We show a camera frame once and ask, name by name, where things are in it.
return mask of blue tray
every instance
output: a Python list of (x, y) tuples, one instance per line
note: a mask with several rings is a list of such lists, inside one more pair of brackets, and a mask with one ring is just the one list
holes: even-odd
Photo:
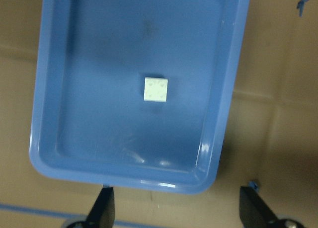
[[(216, 178), (249, 0), (43, 0), (30, 159), (66, 180), (198, 193)], [(144, 101), (146, 77), (168, 80)]]

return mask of screw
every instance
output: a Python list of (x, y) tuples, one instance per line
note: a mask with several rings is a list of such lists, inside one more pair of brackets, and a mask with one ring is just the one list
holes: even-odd
[(285, 227), (286, 228), (297, 228), (297, 224), (293, 221), (287, 220), (285, 222)]

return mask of white block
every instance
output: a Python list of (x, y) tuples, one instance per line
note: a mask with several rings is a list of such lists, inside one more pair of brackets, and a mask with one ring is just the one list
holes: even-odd
[(144, 100), (166, 102), (167, 88), (168, 88), (168, 79), (146, 77)]

